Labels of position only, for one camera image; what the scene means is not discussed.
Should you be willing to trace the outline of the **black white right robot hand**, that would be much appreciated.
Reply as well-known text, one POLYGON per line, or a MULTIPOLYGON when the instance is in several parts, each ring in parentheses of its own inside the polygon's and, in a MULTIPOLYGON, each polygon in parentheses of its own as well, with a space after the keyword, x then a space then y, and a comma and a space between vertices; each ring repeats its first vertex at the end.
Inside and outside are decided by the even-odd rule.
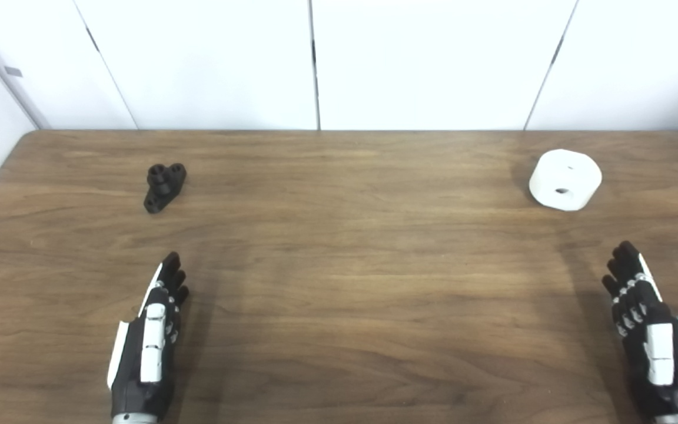
POLYGON ((678 314, 631 242, 613 248, 602 285, 627 360, 630 395, 648 423, 678 423, 678 314))

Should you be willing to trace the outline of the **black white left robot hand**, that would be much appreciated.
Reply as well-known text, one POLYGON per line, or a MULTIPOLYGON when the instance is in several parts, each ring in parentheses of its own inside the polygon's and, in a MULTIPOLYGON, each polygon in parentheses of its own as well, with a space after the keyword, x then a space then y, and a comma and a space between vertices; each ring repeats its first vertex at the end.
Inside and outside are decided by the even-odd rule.
POLYGON ((113 423, 160 423, 171 407, 185 278, 172 251, 154 272, 137 317, 118 325, 106 376, 113 423))

